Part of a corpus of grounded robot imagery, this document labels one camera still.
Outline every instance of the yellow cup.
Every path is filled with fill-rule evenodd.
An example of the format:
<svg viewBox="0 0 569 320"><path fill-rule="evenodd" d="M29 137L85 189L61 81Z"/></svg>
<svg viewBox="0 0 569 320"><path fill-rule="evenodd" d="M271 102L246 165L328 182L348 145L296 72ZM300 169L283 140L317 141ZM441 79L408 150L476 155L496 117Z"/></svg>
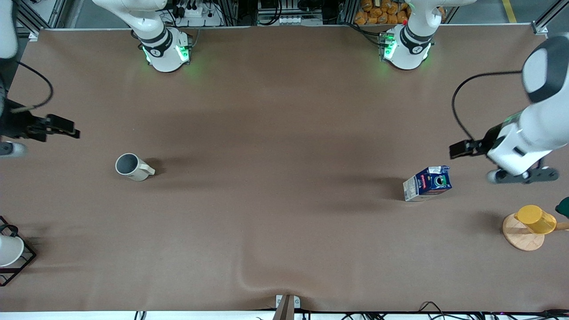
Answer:
<svg viewBox="0 0 569 320"><path fill-rule="evenodd" d="M514 215L514 218L525 224L526 227L536 235L546 235L551 233L555 230L555 226L557 226L557 220L555 220L555 217L533 204L522 207Z"/></svg>

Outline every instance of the mug handle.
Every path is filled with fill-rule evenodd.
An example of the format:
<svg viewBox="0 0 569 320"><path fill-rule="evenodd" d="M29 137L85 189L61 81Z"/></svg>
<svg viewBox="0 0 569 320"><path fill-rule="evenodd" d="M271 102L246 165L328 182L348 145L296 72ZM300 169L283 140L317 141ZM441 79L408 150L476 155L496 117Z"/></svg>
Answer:
<svg viewBox="0 0 569 320"><path fill-rule="evenodd" d="M152 169L149 165L145 163L141 164L140 169L148 172L148 174L150 175L154 175L154 172L156 172L154 169Z"/></svg>
<svg viewBox="0 0 569 320"><path fill-rule="evenodd" d="M18 227L16 227L15 225L11 225L11 224L2 224L0 225L0 232L4 231L4 229L10 229L10 231L12 231L12 233L10 234L10 237L17 237L18 236Z"/></svg>

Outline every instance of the white cup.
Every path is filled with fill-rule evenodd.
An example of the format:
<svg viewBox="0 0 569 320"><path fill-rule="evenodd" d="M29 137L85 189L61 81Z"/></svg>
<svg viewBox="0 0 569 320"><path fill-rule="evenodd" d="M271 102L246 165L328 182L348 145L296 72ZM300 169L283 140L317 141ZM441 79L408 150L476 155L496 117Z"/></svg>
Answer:
<svg viewBox="0 0 569 320"><path fill-rule="evenodd" d="M18 228L11 224L4 224L0 226L0 232L6 228L10 229L12 234L0 235L0 266L11 265L24 252L24 240L18 237Z"/></svg>
<svg viewBox="0 0 569 320"><path fill-rule="evenodd" d="M114 168L119 174L134 181L143 181L149 175L154 175L155 172L146 162L133 153L125 153L118 157Z"/></svg>

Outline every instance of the metal rack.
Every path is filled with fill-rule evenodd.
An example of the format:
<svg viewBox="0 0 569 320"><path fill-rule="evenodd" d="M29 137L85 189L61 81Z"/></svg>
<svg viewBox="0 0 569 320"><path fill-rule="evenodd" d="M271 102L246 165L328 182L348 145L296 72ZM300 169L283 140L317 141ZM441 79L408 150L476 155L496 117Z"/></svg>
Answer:
<svg viewBox="0 0 569 320"><path fill-rule="evenodd" d="M4 217L0 216L0 221L2 224L8 224ZM12 281L28 264L30 264L36 257L36 253L30 246L26 243L24 239L24 252L16 262L9 266L0 267L0 286L6 286L10 281Z"/></svg>

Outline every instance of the green light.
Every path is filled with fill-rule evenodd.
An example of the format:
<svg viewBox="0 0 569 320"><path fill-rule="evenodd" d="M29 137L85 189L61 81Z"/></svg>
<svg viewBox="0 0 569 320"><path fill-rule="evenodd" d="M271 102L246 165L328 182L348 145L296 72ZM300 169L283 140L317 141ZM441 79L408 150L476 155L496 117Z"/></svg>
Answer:
<svg viewBox="0 0 569 320"><path fill-rule="evenodd" d="M142 51L144 51L144 55L146 56L146 61L148 61L148 63L152 63L150 61L150 57L148 56L148 52L146 51L146 48L142 47Z"/></svg>
<svg viewBox="0 0 569 320"><path fill-rule="evenodd" d="M188 61L188 49L186 47L176 46L176 51L182 61Z"/></svg>
<svg viewBox="0 0 569 320"><path fill-rule="evenodd" d="M385 48L385 59L391 59L393 57L393 52L395 52L395 48L397 48L397 41L393 40L391 44L387 48Z"/></svg>

